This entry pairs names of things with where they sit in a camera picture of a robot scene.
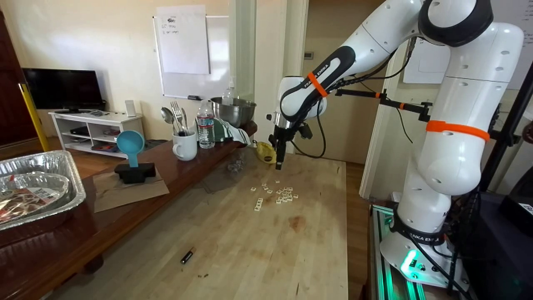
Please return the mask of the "blue scoop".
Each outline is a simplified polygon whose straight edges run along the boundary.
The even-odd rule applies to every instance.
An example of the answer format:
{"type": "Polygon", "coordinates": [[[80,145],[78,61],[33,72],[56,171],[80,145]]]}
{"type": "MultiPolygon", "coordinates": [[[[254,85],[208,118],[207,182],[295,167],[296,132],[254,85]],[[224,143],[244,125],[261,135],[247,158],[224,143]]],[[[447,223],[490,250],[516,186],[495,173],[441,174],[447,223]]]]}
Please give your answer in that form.
{"type": "Polygon", "coordinates": [[[143,135],[135,130],[122,131],[117,137],[119,150],[127,155],[130,168],[139,167],[138,155],[144,150],[143,135]]]}

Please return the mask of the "metal fork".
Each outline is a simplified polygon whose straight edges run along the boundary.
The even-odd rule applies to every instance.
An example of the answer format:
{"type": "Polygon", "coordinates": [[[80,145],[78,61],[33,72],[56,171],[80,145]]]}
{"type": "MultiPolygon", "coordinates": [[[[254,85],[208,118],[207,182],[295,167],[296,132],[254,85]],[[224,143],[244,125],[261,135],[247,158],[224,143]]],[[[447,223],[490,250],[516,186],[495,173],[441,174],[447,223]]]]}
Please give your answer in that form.
{"type": "Polygon", "coordinates": [[[179,132],[187,133],[187,129],[183,125],[183,114],[181,109],[179,108],[177,101],[171,101],[171,109],[174,113],[175,120],[179,125],[179,132]]]}

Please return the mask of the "white paper sheet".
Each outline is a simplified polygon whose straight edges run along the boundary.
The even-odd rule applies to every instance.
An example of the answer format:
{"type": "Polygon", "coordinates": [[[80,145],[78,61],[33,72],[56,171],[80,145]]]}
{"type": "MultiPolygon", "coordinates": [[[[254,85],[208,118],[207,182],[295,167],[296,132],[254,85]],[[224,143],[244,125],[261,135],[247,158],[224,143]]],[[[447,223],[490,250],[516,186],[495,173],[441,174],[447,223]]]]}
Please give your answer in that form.
{"type": "Polygon", "coordinates": [[[163,71],[209,74],[205,5],[160,6],[156,21],[163,71]]]}

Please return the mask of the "yellow and black pole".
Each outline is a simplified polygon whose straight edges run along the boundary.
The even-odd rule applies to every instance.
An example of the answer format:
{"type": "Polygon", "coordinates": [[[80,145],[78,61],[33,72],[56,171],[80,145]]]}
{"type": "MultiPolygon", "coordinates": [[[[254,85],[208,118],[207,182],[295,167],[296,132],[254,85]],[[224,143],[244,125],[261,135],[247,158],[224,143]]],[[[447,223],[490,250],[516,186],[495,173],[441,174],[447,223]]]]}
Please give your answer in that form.
{"type": "Polygon", "coordinates": [[[37,109],[35,107],[34,101],[32,100],[32,96],[29,92],[29,89],[26,84],[19,83],[18,87],[20,89],[21,95],[23,97],[23,100],[25,101],[25,105],[27,107],[27,110],[29,112],[29,115],[32,119],[33,126],[35,128],[35,131],[37,133],[37,137],[40,141],[40,145],[42,147],[42,150],[44,152],[50,151],[50,145],[48,144],[48,139],[46,137],[46,134],[44,130],[42,129],[42,124],[39,118],[39,115],[37,113],[37,109]]]}

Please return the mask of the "metal spoon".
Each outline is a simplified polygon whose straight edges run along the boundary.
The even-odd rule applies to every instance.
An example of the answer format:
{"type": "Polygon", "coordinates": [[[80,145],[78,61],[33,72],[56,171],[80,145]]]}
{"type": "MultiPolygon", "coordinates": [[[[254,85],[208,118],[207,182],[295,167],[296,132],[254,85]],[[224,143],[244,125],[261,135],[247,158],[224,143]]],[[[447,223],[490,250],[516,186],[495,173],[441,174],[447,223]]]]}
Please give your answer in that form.
{"type": "Polygon", "coordinates": [[[173,135],[177,135],[178,132],[175,127],[175,118],[174,118],[173,113],[170,111],[170,109],[167,107],[162,107],[160,110],[160,113],[161,113],[163,120],[167,124],[172,126],[173,135]]]}

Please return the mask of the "dark red door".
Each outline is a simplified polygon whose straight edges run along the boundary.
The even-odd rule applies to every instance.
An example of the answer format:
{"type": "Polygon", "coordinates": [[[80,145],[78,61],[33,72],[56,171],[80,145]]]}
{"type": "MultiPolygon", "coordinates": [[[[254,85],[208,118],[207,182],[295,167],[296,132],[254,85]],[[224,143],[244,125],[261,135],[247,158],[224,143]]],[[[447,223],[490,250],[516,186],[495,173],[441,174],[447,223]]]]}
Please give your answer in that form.
{"type": "Polygon", "coordinates": [[[24,77],[0,10],[0,148],[37,138],[20,91],[24,77]]]}

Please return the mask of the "brown paper sheet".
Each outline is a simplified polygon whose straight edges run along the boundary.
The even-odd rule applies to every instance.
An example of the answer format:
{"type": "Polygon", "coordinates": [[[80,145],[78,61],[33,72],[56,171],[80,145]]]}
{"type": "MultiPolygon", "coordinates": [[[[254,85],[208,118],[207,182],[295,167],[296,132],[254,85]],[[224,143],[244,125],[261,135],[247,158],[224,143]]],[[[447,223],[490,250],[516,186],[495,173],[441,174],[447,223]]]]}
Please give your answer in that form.
{"type": "Polygon", "coordinates": [[[93,177],[93,183],[96,188],[95,213],[169,193],[158,172],[155,177],[148,177],[145,182],[134,184],[124,183],[116,173],[101,173],[93,177]]]}

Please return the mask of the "black block holder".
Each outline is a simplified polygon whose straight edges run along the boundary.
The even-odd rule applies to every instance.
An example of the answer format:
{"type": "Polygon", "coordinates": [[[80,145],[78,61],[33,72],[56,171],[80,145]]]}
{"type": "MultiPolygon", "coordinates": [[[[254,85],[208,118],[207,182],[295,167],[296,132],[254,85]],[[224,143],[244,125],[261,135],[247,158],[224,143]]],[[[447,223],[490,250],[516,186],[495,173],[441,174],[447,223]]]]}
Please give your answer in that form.
{"type": "Polygon", "coordinates": [[[139,163],[137,167],[121,164],[115,167],[114,172],[124,184],[144,183],[147,178],[157,175],[154,163],[139,163]]]}

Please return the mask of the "clear water bottle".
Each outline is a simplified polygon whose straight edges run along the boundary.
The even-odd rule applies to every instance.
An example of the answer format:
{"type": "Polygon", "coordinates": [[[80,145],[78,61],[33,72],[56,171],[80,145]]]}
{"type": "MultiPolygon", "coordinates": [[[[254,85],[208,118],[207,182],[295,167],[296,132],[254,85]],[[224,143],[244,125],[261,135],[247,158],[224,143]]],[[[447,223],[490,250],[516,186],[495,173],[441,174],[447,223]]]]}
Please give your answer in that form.
{"type": "Polygon", "coordinates": [[[196,118],[196,124],[200,148],[213,148],[215,145],[214,111],[210,100],[203,99],[201,101],[196,118]]]}

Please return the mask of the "whiteboard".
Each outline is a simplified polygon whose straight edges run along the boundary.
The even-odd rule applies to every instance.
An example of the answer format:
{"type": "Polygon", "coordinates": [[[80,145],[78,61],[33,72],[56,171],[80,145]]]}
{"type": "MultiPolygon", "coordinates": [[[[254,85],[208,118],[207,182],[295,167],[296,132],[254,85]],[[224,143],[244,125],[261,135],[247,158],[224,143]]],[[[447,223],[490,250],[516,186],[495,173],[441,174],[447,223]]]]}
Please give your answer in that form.
{"type": "Polygon", "coordinates": [[[159,54],[159,34],[156,16],[152,18],[156,40],[156,54],[159,64],[162,95],[187,99],[198,95],[202,99],[219,97],[225,91],[230,79],[229,19],[227,16],[207,16],[207,41],[209,74],[194,75],[165,73],[159,54]]]}

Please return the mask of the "heap of letter tiles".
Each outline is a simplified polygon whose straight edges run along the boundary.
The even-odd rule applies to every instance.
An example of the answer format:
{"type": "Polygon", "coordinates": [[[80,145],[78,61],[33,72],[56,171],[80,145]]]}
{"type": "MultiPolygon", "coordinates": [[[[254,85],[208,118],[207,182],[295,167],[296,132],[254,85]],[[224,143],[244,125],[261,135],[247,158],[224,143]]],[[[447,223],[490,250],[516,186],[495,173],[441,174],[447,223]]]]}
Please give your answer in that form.
{"type": "Polygon", "coordinates": [[[282,187],[275,192],[275,203],[289,203],[295,199],[299,199],[299,194],[295,192],[294,188],[291,186],[282,187]]]}

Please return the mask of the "dark wooden table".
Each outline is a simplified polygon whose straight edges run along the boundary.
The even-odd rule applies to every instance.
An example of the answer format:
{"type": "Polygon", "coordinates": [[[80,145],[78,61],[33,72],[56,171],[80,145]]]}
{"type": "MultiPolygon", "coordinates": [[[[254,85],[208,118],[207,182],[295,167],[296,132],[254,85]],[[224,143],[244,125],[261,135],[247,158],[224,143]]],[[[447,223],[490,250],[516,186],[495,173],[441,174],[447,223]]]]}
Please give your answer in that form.
{"type": "Polygon", "coordinates": [[[200,182],[242,144],[218,143],[189,162],[179,161],[171,147],[172,142],[166,142],[139,155],[141,162],[155,164],[168,194],[95,213],[96,188],[93,178],[86,177],[86,200],[63,224],[0,247],[0,300],[38,300],[77,273],[97,271],[107,249],[200,182]]]}

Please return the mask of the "foil container with lid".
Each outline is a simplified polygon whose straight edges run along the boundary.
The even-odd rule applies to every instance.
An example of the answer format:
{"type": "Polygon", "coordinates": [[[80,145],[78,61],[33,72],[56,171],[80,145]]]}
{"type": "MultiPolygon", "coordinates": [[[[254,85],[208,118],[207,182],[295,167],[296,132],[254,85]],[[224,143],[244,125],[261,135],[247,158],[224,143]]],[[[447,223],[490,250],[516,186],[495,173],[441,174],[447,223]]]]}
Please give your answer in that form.
{"type": "Polygon", "coordinates": [[[64,175],[29,172],[0,177],[0,224],[19,220],[45,208],[69,194],[70,180],[64,175]]]}

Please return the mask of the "white wall paper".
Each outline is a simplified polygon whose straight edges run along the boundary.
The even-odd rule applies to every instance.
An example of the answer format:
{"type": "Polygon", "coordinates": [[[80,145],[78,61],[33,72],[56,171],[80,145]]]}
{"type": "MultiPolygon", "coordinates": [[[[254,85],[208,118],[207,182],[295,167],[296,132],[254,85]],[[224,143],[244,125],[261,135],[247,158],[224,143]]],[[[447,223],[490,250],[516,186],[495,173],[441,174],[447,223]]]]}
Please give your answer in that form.
{"type": "Polygon", "coordinates": [[[408,84],[441,84],[448,67],[451,50],[417,39],[407,64],[403,82],[408,84]]]}

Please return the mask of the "large aluminium foil tray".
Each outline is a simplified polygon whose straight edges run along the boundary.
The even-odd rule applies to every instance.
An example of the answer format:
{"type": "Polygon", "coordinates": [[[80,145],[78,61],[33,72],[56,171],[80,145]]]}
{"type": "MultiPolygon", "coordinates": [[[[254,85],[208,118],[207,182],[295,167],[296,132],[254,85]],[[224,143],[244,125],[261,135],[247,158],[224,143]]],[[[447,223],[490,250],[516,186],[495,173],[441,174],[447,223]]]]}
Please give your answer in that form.
{"type": "Polygon", "coordinates": [[[78,207],[86,199],[86,191],[76,168],[72,154],[64,150],[41,152],[38,154],[21,156],[15,159],[0,161],[0,177],[4,175],[23,174],[30,172],[45,172],[64,175],[70,180],[69,194],[57,201],[57,206],[0,224],[0,232],[20,228],[24,225],[41,224],[42,220],[57,220],[64,217],[78,207]]]}

